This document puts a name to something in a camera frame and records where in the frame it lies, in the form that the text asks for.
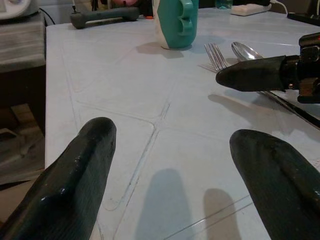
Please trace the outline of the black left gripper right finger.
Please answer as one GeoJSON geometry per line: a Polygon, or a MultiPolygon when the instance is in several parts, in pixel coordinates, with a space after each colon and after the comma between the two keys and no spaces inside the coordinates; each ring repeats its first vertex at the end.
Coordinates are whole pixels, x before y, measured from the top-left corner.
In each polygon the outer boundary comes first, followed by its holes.
{"type": "Polygon", "coordinates": [[[272,240],[320,238],[320,173],[289,143],[240,129],[229,140],[232,160],[272,240]]]}

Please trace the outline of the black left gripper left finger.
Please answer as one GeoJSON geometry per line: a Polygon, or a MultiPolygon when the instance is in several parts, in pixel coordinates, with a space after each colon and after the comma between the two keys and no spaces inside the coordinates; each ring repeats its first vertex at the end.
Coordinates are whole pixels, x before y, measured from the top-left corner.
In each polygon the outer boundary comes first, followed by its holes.
{"type": "Polygon", "coordinates": [[[88,121],[36,179],[0,229],[3,240],[88,240],[116,149],[106,117],[88,121]]]}

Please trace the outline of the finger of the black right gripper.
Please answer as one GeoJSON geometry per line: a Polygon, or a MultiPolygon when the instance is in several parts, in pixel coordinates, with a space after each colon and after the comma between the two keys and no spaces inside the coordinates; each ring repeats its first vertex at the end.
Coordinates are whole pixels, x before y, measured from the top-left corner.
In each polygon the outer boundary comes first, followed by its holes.
{"type": "Polygon", "coordinates": [[[238,62],[219,71],[218,84],[240,92],[281,91],[284,84],[281,68],[286,56],[276,56],[238,62]]]}

